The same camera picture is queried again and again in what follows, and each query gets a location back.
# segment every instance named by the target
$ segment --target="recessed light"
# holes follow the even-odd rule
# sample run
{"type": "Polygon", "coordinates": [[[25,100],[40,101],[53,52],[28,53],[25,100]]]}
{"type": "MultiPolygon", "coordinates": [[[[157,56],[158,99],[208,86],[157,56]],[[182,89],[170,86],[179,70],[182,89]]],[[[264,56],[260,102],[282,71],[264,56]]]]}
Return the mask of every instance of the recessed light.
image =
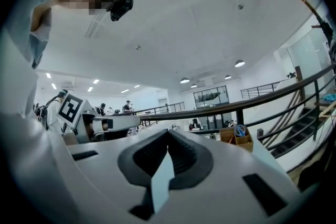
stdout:
{"type": "Polygon", "coordinates": [[[238,60],[236,61],[235,67],[241,67],[245,64],[245,62],[243,60],[238,60]]]}
{"type": "Polygon", "coordinates": [[[184,83],[188,83],[190,81],[189,78],[182,78],[180,83],[184,84],[184,83]]]}

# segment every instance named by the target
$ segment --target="white shirt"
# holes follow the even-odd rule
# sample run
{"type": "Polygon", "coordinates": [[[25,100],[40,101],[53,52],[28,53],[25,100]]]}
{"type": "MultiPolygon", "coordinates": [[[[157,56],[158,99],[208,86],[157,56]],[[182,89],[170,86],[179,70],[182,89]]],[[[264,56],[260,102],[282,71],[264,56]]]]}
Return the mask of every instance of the white shirt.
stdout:
{"type": "Polygon", "coordinates": [[[0,63],[8,70],[8,74],[2,74],[0,76],[0,84],[2,84],[1,86],[5,89],[2,89],[3,87],[0,88],[2,89],[2,94],[4,94],[3,98],[20,100],[22,105],[16,105],[14,109],[15,113],[22,113],[23,115],[33,116],[32,112],[38,76],[35,72],[28,69],[30,69],[30,67],[36,68],[41,60],[51,28],[50,11],[41,18],[41,25],[34,33],[30,32],[30,26],[32,24],[31,17],[34,8],[46,1],[47,0],[17,0],[0,31],[0,63]],[[22,63],[18,52],[28,62],[28,65],[22,63]],[[13,68],[10,66],[10,61],[13,62],[13,68]],[[20,79],[17,79],[17,81],[11,85],[3,83],[3,81],[8,81],[8,77],[10,77],[9,71],[11,75],[15,72],[21,75],[20,79]],[[14,94],[7,94],[10,93],[13,88],[21,89],[22,87],[25,91],[24,94],[17,93],[17,91],[14,94]]]}
{"type": "Polygon", "coordinates": [[[64,122],[57,117],[57,111],[59,110],[61,103],[58,99],[53,100],[47,108],[47,124],[49,126],[49,131],[59,133],[62,135],[62,128],[64,122]]]}

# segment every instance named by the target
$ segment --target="person sitting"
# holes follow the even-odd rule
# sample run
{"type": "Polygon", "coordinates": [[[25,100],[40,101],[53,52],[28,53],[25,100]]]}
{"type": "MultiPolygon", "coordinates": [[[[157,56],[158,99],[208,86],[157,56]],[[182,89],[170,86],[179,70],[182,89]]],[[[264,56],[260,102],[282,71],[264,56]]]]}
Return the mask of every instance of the person sitting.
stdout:
{"type": "Polygon", "coordinates": [[[112,116],[113,115],[113,109],[112,107],[109,107],[108,110],[105,113],[105,116],[112,116]]]}
{"type": "Polygon", "coordinates": [[[191,123],[189,125],[189,131],[195,129],[195,128],[198,128],[199,130],[202,130],[203,127],[199,124],[199,122],[197,121],[197,119],[193,119],[193,123],[191,123]]]}
{"type": "Polygon", "coordinates": [[[97,113],[98,113],[99,115],[105,116],[105,111],[104,111],[105,106],[106,106],[106,105],[105,105],[104,103],[102,103],[102,104],[100,105],[100,107],[97,108],[97,113]]]}
{"type": "Polygon", "coordinates": [[[51,132],[63,134],[64,122],[57,117],[57,112],[64,102],[65,96],[67,95],[67,90],[61,90],[57,96],[53,97],[46,103],[47,108],[47,129],[51,132]]]}
{"type": "Polygon", "coordinates": [[[131,108],[130,108],[130,101],[129,101],[129,100],[126,101],[126,105],[124,105],[124,106],[122,107],[122,110],[123,110],[124,113],[131,112],[131,111],[132,111],[131,108]]]}

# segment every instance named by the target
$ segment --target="staircase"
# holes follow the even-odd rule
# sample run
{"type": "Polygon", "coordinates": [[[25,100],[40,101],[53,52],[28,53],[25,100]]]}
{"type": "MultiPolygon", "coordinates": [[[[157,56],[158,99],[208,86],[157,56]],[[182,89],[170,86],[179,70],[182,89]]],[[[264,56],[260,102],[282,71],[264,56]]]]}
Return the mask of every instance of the staircase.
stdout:
{"type": "MultiPolygon", "coordinates": [[[[301,114],[299,116],[302,117],[305,115],[311,108],[303,108],[301,111],[301,114]]],[[[289,150],[289,149],[294,149],[297,147],[300,142],[302,142],[304,139],[308,138],[308,136],[312,135],[315,131],[315,123],[313,123],[314,119],[316,118],[316,109],[312,111],[308,116],[306,116],[304,119],[300,120],[297,122],[290,130],[290,132],[286,135],[284,140],[289,139],[276,149],[274,149],[271,154],[274,156],[274,158],[278,158],[282,156],[282,153],[289,150]],[[290,138],[291,136],[295,135],[297,132],[301,131],[304,129],[299,135],[296,135],[293,138],[290,138]]],[[[319,127],[322,126],[324,123],[324,119],[319,119],[319,127]]]]}

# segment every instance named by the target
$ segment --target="gray panel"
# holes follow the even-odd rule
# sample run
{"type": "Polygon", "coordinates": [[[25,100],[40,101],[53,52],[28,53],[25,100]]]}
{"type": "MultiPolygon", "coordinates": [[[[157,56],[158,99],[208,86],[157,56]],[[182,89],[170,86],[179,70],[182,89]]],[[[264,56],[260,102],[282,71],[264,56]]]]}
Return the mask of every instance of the gray panel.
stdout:
{"type": "MultiPolygon", "coordinates": [[[[45,132],[35,119],[1,115],[1,125],[1,143],[16,183],[53,222],[144,223],[128,213],[141,203],[144,188],[127,182],[117,159],[122,150],[154,132],[66,147],[61,136],[45,132]],[[98,155],[77,162],[70,154],[91,150],[98,155]]],[[[261,222],[267,214],[242,180],[253,173],[285,202],[300,196],[288,177],[244,149],[180,134],[210,150],[213,169],[197,186],[170,191],[167,203],[149,223],[261,222]]]]}

